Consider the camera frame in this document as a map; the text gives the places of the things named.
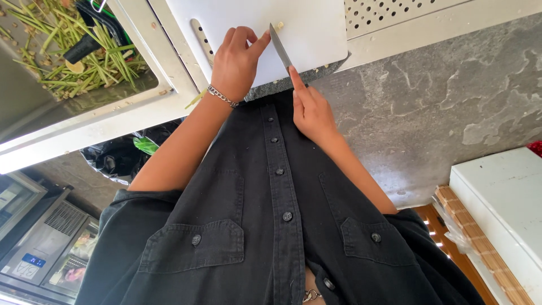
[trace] knife blade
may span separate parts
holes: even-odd
[[[269,33],[271,34],[271,40],[275,46],[275,50],[279,54],[280,60],[282,60],[282,64],[284,65],[284,68],[286,68],[286,72],[290,75],[288,67],[292,65],[292,62],[290,61],[286,50],[284,50],[284,46],[282,45],[282,42],[280,42],[279,36],[271,23],[269,24]]]

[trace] gray stone floor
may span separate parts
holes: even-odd
[[[542,139],[542,14],[411,50],[312,83],[397,206],[423,205],[454,164]],[[77,152],[35,168],[106,207],[123,187]]]

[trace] cutting board handle hole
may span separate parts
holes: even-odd
[[[207,40],[203,27],[199,23],[198,19],[195,19],[195,18],[190,20],[190,26],[192,27],[194,34],[196,34],[196,37],[198,38],[199,46],[203,50],[203,53],[207,57],[207,61],[209,62],[212,68],[212,65],[215,60],[215,52],[211,49],[211,45],[209,44],[209,40]]]

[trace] black shirt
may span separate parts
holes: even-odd
[[[292,93],[236,108],[181,193],[120,190],[76,300],[483,304],[410,209],[382,215],[295,127]]]

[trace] digital temperature display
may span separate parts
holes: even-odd
[[[22,261],[30,263],[30,264],[35,265],[35,266],[38,266],[40,268],[43,267],[43,265],[45,265],[45,263],[46,263],[46,261],[44,259],[41,259],[39,257],[35,257],[30,253],[26,253],[23,256]]]

